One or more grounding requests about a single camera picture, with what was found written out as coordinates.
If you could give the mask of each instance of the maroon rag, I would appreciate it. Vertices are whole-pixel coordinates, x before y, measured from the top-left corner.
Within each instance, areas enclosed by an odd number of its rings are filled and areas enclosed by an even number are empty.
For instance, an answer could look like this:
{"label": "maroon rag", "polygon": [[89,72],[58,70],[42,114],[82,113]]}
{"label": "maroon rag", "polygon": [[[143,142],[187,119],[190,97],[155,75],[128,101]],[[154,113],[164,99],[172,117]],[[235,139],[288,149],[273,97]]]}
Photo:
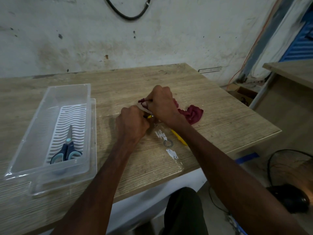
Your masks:
{"label": "maroon rag", "polygon": [[[173,100],[174,100],[175,106],[178,108],[179,105],[178,105],[177,101],[175,99],[173,99]],[[141,105],[143,102],[145,102],[144,98],[138,101],[138,103],[141,103]],[[203,115],[203,110],[197,106],[194,106],[194,105],[190,105],[187,110],[178,109],[178,112],[181,113],[183,116],[185,116],[185,118],[189,124],[197,123]]]}

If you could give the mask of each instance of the clear plastic container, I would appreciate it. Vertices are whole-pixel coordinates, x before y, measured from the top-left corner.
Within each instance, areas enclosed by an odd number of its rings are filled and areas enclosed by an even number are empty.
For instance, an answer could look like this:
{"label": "clear plastic container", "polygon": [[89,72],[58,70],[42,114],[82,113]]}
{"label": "clear plastic container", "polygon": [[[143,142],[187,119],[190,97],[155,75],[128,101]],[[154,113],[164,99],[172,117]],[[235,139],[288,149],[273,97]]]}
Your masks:
{"label": "clear plastic container", "polygon": [[37,175],[31,181],[27,194],[30,196],[39,196],[52,190],[60,189],[69,185],[80,183],[87,180],[92,180],[97,174],[97,132],[96,132],[96,100],[91,99],[91,137],[90,137],[90,162],[88,163],[88,171],[82,174],[74,175],[65,173],[66,177],[60,180],[52,180],[55,178],[54,172],[43,173]]}
{"label": "clear plastic container", "polygon": [[[82,156],[68,161],[50,164],[49,157],[51,157],[51,150],[54,145],[53,137],[55,136],[56,123],[60,120],[59,116],[62,107],[76,105],[83,105],[81,106],[82,108],[85,107],[85,119],[81,120],[81,122],[85,121],[84,130],[81,131],[84,142],[81,148],[77,149],[82,152]],[[87,142],[90,140],[90,119],[90,84],[48,87],[20,145],[18,146],[16,154],[9,164],[4,179],[7,180],[25,176],[32,177],[37,173],[52,172],[72,167],[74,165],[86,164],[86,162],[89,163],[89,154],[87,153],[89,144]],[[62,126],[66,130],[71,124],[74,124],[74,122],[70,121]],[[88,168],[89,165],[84,165],[81,168],[81,172],[87,171]]]}

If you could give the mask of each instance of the leg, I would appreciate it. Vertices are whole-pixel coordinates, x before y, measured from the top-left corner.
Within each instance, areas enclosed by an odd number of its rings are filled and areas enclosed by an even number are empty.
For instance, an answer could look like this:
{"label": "leg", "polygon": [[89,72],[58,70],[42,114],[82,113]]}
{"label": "leg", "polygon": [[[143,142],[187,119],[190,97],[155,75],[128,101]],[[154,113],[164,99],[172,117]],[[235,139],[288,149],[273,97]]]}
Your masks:
{"label": "leg", "polygon": [[197,193],[188,187],[174,192],[164,214],[162,235],[208,235],[202,203]]}

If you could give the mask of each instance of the scissor handle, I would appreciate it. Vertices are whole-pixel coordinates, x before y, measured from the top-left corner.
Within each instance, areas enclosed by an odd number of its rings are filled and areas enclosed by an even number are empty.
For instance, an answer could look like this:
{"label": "scissor handle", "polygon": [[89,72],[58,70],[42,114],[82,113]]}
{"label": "scissor handle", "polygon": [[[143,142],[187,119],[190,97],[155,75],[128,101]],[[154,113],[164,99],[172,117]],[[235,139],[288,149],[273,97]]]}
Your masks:
{"label": "scissor handle", "polygon": [[65,143],[63,144],[61,150],[51,158],[50,164],[65,161],[67,151],[68,151],[68,145]]}
{"label": "scissor handle", "polygon": [[81,157],[82,153],[75,150],[74,143],[70,142],[67,148],[66,160],[73,159],[74,157]]}

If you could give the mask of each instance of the yellow handle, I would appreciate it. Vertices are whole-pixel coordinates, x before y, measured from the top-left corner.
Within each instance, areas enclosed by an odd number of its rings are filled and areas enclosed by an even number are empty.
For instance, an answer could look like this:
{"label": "yellow handle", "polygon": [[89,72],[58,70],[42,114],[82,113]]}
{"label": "yellow handle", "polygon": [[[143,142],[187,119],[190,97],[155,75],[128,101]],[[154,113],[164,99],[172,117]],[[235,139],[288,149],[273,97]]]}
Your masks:
{"label": "yellow handle", "polygon": [[171,131],[173,132],[173,134],[177,137],[179,141],[181,141],[184,145],[188,146],[188,144],[174,130],[171,129]]}

